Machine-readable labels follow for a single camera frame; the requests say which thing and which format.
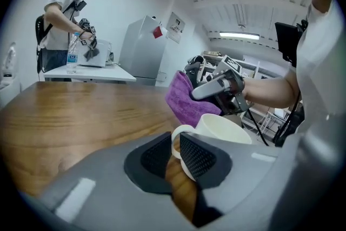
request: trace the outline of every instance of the ceiling light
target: ceiling light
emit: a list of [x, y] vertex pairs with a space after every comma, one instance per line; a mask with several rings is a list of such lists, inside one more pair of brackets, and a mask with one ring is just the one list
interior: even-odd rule
[[221, 37], [233, 37], [233, 38], [249, 38], [259, 40], [260, 36], [258, 34], [250, 33], [237, 33], [237, 32], [220, 32]]

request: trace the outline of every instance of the person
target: person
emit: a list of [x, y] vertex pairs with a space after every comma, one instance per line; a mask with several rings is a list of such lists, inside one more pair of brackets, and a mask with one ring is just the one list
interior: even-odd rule
[[303, 133], [328, 115], [346, 112], [345, 21], [336, 0], [312, 0], [308, 28], [297, 47], [297, 66], [284, 78], [244, 79], [246, 100], [273, 108], [286, 108], [302, 99]]
[[71, 34], [79, 32], [81, 39], [90, 39], [92, 34], [83, 32], [75, 17], [75, 9], [82, 0], [48, 0], [44, 7], [44, 30], [51, 24], [52, 28], [42, 39], [39, 48], [42, 51], [42, 67], [45, 72], [66, 65]]

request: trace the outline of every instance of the black strap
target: black strap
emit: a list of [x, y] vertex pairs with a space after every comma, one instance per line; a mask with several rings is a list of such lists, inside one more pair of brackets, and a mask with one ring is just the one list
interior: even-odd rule
[[[72, 8], [74, 5], [75, 5], [75, 1], [76, 0], [73, 0], [72, 1], [72, 3], [67, 7], [67, 9], [65, 10], [65, 11], [63, 11], [63, 14], [67, 11], [67, 10], [69, 10], [70, 8]], [[50, 29], [52, 29], [52, 27], [53, 27], [53, 25], [52, 24], [49, 24], [48, 25], [48, 27], [47, 27], [47, 29], [44, 31], [44, 36], [43, 37], [45, 37], [46, 35], [48, 35], [48, 33], [49, 33], [49, 31], [50, 31]]]

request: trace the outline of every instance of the water bottle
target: water bottle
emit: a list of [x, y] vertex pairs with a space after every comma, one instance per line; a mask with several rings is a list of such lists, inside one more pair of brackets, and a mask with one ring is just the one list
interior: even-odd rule
[[77, 44], [79, 42], [79, 33], [75, 32], [72, 36], [69, 52], [67, 54], [67, 74], [75, 74], [77, 72], [77, 61], [78, 61], [78, 48]]

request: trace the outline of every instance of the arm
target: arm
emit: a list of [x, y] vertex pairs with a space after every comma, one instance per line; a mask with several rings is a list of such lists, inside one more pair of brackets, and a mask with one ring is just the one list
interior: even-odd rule
[[256, 80], [247, 78], [243, 94], [246, 100], [273, 107], [286, 108], [293, 105], [299, 95], [297, 75], [289, 71], [284, 78]]
[[83, 30], [75, 23], [69, 21], [61, 12], [61, 6], [58, 3], [52, 3], [47, 6], [44, 18], [51, 23], [54, 27], [69, 32], [82, 33]]

